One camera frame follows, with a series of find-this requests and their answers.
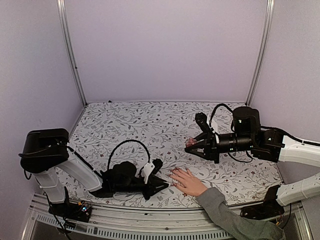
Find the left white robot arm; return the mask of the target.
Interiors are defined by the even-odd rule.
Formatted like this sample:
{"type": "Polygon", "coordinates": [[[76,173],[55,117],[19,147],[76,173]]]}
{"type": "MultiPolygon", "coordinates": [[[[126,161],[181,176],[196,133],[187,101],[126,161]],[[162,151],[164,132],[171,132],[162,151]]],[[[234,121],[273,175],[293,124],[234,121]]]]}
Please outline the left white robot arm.
{"type": "Polygon", "coordinates": [[[169,187],[169,183],[157,177],[163,162],[148,159],[141,170],[123,161],[97,171],[68,141],[64,128],[33,130],[27,134],[20,156],[20,165],[37,180],[55,209],[63,216],[74,213],[74,205],[67,200],[68,191],[60,183],[55,168],[68,173],[96,198],[111,198],[115,193],[141,193],[147,201],[169,187]]]}

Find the glitter nail polish bottle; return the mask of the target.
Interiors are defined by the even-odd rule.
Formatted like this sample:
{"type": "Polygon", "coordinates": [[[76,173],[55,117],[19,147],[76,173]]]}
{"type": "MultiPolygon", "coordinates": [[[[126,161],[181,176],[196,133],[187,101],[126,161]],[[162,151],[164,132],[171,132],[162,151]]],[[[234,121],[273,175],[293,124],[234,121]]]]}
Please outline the glitter nail polish bottle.
{"type": "Polygon", "coordinates": [[[195,145],[198,141],[192,137],[190,137],[186,142],[185,142],[185,147],[191,147],[193,145],[195,145]]]}

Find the grey sleeved forearm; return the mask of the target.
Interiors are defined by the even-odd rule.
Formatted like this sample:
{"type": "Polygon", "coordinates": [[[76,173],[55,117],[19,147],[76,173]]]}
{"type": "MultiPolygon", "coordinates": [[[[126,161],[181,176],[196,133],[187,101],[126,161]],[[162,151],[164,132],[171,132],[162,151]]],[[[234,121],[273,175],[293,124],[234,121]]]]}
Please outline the grey sleeved forearm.
{"type": "Polygon", "coordinates": [[[196,197],[211,221],[237,240],[285,240],[284,230],[270,221],[241,217],[226,206],[225,196],[215,187],[196,197]]]}

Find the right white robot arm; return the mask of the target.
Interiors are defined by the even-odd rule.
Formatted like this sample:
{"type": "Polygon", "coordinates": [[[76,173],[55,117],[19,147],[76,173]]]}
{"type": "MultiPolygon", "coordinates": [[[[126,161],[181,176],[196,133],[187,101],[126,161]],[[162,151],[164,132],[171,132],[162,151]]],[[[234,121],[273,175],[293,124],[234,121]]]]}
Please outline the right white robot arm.
{"type": "Polygon", "coordinates": [[[320,165],[320,144],[292,136],[277,127],[262,126],[257,109],[241,106],[232,111],[231,133],[219,134],[212,117],[200,112],[195,122],[201,134],[186,144],[185,151],[219,163],[220,154],[250,151],[254,158],[273,163],[320,165]]]}

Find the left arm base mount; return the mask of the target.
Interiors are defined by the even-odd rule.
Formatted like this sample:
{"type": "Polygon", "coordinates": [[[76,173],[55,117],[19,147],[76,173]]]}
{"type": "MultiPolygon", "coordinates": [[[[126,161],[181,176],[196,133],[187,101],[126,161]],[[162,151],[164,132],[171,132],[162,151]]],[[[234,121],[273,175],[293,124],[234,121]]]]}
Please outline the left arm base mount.
{"type": "Polygon", "coordinates": [[[78,203],[70,202],[69,192],[66,187],[64,187],[64,196],[62,203],[49,201],[49,213],[64,219],[88,223],[92,214],[92,205],[84,200],[78,203]]]}

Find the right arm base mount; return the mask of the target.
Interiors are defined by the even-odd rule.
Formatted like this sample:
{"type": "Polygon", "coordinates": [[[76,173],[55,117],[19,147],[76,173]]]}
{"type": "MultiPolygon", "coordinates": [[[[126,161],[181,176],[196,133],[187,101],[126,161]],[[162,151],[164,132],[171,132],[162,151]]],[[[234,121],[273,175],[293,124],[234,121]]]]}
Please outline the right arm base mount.
{"type": "Polygon", "coordinates": [[[264,220],[284,214],[284,207],[277,202],[279,188],[280,185],[270,187],[262,203],[241,208],[240,216],[252,220],[264,220]]]}

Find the person's bare hand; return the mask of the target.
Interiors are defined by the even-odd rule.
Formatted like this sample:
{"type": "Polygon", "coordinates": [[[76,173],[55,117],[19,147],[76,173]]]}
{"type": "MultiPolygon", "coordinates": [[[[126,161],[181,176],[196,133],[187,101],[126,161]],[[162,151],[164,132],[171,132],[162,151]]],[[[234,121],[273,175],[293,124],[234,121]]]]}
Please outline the person's bare hand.
{"type": "Polygon", "coordinates": [[[174,168],[167,176],[173,179],[172,185],[185,195],[198,197],[208,189],[189,169],[174,168]]]}

